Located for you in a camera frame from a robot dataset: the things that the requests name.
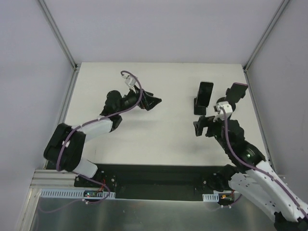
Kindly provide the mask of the silver black phone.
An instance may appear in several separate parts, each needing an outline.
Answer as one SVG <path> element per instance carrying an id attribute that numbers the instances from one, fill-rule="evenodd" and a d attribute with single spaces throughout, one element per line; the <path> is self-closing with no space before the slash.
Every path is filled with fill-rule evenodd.
<path id="1" fill-rule="evenodd" d="M 212 94 L 214 83 L 213 82 L 200 82 L 197 96 L 195 98 L 195 106 L 208 107 Z"/>

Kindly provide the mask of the purple black phone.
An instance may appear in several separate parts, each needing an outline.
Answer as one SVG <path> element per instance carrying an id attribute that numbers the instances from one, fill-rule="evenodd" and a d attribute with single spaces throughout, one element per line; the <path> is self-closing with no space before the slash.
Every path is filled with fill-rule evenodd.
<path id="1" fill-rule="evenodd" d="M 241 95 L 242 99 L 245 96 L 245 92 L 248 89 L 248 85 L 243 83 L 233 83 L 231 88 L 237 90 L 238 93 Z"/>

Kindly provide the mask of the black angled phone stand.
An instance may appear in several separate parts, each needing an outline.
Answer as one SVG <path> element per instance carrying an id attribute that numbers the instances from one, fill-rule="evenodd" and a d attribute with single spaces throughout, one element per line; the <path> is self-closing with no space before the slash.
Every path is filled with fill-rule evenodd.
<path id="1" fill-rule="evenodd" d="M 194 115 L 205 116 L 206 115 L 206 108 L 207 108 L 207 105 L 206 105 L 204 99 L 194 98 L 194 101 L 193 101 L 193 113 L 194 113 Z"/>

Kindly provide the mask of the black round-base phone stand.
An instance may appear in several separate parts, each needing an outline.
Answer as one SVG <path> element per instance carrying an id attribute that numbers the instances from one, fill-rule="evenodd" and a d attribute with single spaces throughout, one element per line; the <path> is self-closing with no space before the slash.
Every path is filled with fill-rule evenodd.
<path id="1" fill-rule="evenodd" d="M 219 98 L 216 103 L 220 103 L 220 102 L 228 102 L 231 107 L 233 112 L 236 110 L 236 104 L 238 103 L 238 101 L 241 99 L 241 95 L 238 93 L 237 90 L 232 89 L 232 88 L 228 88 L 226 90 L 226 96 L 225 97 L 221 97 Z"/>

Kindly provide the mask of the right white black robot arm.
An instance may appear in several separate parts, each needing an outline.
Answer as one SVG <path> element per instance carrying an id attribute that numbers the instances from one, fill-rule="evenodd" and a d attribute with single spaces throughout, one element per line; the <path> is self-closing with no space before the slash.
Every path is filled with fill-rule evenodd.
<path id="1" fill-rule="evenodd" d="M 306 231 L 308 205 L 279 178 L 262 152 L 244 137 L 237 120 L 199 117 L 193 122 L 195 134 L 214 138 L 231 160 L 206 179 L 215 191 L 234 190 L 261 209 L 278 231 Z"/>

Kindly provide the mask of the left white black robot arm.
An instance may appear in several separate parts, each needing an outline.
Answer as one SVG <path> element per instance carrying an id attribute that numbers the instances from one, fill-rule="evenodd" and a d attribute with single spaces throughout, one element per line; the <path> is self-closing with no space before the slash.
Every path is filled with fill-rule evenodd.
<path id="1" fill-rule="evenodd" d="M 87 125 L 70 126 L 59 124 L 43 156 L 56 165 L 58 171 L 65 170 L 85 176 L 85 182 L 91 187 L 101 184 L 102 173 L 99 167 L 82 157 L 84 144 L 105 133 L 116 130 L 122 122 L 121 113 L 138 106 L 147 111 L 152 110 L 162 102 L 152 93 L 134 87 L 127 95 L 122 96 L 119 91 L 108 92 L 105 105 L 97 119 Z"/>

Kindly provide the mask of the left aluminium frame post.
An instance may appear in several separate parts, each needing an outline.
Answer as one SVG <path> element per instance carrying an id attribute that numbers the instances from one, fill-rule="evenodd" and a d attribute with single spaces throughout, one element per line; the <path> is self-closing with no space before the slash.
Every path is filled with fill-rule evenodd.
<path id="1" fill-rule="evenodd" d="M 54 37 L 56 38 L 61 50 L 63 51 L 66 59 L 68 60 L 70 66 L 72 67 L 72 69 L 74 71 L 78 70 L 79 66 L 78 66 L 78 63 L 75 61 L 64 37 L 62 36 L 62 33 L 46 3 L 45 0 L 37 0 L 37 3 L 40 7 L 40 9 L 42 10 L 42 13 L 54 35 Z"/>

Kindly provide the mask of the aluminium frame post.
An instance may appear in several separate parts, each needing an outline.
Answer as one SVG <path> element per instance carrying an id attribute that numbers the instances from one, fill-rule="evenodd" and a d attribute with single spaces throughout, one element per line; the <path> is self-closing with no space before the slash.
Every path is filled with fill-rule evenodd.
<path id="1" fill-rule="evenodd" d="M 54 35 L 54 37 L 56 38 L 61 50 L 63 51 L 66 59 L 68 60 L 70 66 L 72 67 L 72 69 L 74 71 L 78 70 L 79 66 L 78 66 L 78 63 L 75 61 L 64 37 L 62 36 L 62 33 L 46 3 L 45 0 L 37 0 L 37 3 L 40 7 L 40 9 L 42 10 L 42 13 Z"/>
<path id="2" fill-rule="evenodd" d="M 270 22 L 268 23 L 267 27 L 265 28 L 264 32 L 262 33 L 260 39 L 258 40 L 255 48 L 253 49 L 253 52 L 249 56 L 247 62 L 243 66 L 243 71 L 246 73 L 254 60 L 256 59 L 257 55 L 261 51 L 263 45 L 271 35 L 273 29 L 277 25 L 278 21 L 282 17 L 283 13 L 286 11 L 288 5 L 291 3 L 291 0 L 282 0 L 281 3 L 279 4 L 277 10 L 275 11 L 273 17 L 271 18 Z"/>

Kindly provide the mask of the right aluminium frame post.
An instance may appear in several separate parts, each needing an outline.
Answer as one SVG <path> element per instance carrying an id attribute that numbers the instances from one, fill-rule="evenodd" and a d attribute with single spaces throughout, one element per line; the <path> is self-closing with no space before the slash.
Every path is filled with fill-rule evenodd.
<path id="1" fill-rule="evenodd" d="M 243 71 L 246 73 L 254 60 L 256 59 L 257 55 L 261 51 L 263 45 L 271 35 L 273 29 L 277 25 L 278 21 L 282 17 L 283 13 L 286 11 L 288 5 L 291 3 L 291 0 L 282 0 L 281 3 L 279 4 L 277 10 L 275 11 L 273 17 L 271 18 L 270 22 L 268 23 L 267 27 L 265 28 L 264 32 L 262 33 L 260 39 L 258 40 L 255 48 L 253 49 L 253 52 L 249 56 L 247 62 L 243 66 Z"/>

